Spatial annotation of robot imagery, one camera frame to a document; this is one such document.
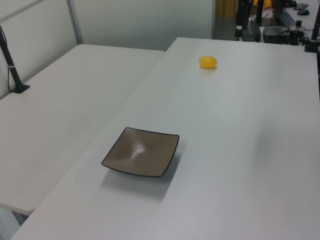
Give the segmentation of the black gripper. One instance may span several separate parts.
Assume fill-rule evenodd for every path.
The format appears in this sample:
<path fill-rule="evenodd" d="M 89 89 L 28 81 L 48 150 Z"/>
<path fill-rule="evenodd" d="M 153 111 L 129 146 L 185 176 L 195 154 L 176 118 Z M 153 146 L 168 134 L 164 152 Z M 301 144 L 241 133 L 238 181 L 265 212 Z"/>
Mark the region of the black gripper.
<path fill-rule="evenodd" d="M 243 37 L 243 27 L 247 25 L 248 22 L 248 12 L 249 12 L 250 4 L 248 2 L 241 2 L 238 4 L 236 17 L 235 17 L 235 32 L 234 37 L 237 40 L 242 39 Z"/>

